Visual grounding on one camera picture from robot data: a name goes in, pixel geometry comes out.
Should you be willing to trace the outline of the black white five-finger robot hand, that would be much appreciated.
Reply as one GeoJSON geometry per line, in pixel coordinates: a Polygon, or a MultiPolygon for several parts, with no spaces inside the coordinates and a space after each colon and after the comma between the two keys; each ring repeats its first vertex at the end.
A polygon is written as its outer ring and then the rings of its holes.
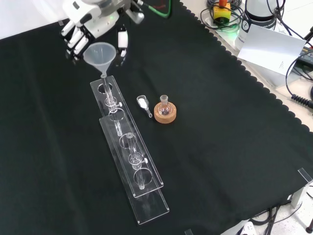
{"type": "Polygon", "coordinates": [[[63,10],[69,22],[61,30],[67,44],[66,58],[78,61],[86,49],[110,31],[131,6],[130,0],[66,0],[63,10]]]}

